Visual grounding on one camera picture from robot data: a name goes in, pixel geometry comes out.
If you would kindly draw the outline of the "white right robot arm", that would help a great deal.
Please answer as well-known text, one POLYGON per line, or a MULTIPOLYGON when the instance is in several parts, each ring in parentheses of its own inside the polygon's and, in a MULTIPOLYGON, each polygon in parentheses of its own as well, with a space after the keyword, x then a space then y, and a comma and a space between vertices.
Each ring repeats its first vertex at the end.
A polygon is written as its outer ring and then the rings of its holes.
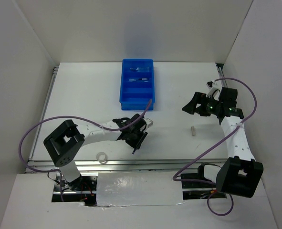
POLYGON ((221 167, 202 164, 196 181, 201 187, 215 183, 217 191, 251 198, 263 174, 263 164, 257 162, 249 148, 244 131, 243 111, 236 107, 238 91, 223 87, 218 99, 213 98, 213 88, 208 94, 196 92, 183 111, 200 116, 215 115, 226 140, 228 159, 221 167))

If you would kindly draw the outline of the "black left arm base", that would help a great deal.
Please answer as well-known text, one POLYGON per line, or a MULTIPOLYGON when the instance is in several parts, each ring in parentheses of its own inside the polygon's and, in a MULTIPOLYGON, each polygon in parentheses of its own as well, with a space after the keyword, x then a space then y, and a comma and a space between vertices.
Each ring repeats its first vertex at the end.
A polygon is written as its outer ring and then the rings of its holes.
POLYGON ((98 176, 80 176, 77 181, 69 183, 60 179, 57 174, 55 178, 47 173, 48 179, 54 183, 52 202, 81 202, 85 206, 96 206, 96 188, 98 176))

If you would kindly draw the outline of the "blue capped ballpoint pen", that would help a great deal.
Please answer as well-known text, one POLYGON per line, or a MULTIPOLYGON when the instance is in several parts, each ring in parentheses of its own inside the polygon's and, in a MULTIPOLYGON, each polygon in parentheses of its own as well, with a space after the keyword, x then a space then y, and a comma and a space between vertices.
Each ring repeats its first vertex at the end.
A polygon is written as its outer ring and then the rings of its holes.
POLYGON ((130 81, 130 83, 151 83, 151 81, 148 81, 148 80, 136 80, 136 81, 130 81))

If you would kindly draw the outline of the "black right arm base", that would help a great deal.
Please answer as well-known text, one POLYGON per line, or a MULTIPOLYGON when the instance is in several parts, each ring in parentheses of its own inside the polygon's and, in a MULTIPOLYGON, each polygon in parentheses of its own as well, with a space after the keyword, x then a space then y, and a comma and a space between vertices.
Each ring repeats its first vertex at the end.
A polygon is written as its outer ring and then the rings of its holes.
POLYGON ((219 165, 211 163, 201 163, 198 165, 195 173, 180 173, 173 176, 174 181, 181 182, 183 188, 183 199, 207 199, 211 192, 216 191, 216 185, 213 181, 204 178, 204 167, 213 166, 218 170, 219 165))

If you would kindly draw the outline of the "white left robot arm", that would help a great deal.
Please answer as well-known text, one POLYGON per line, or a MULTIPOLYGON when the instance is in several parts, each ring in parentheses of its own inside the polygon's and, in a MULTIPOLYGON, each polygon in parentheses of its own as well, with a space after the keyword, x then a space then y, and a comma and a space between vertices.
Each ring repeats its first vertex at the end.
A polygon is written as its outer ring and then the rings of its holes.
POLYGON ((136 151, 140 149, 147 136, 147 129, 152 125, 152 120, 139 114, 131 118, 113 119, 103 125, 78 126, 69 119, 49 134, 43 144, 54 165, 64 176, 66 186, 75 191, 87 182, 74 162, 80 148, 102 141, 122 140, 136 151))

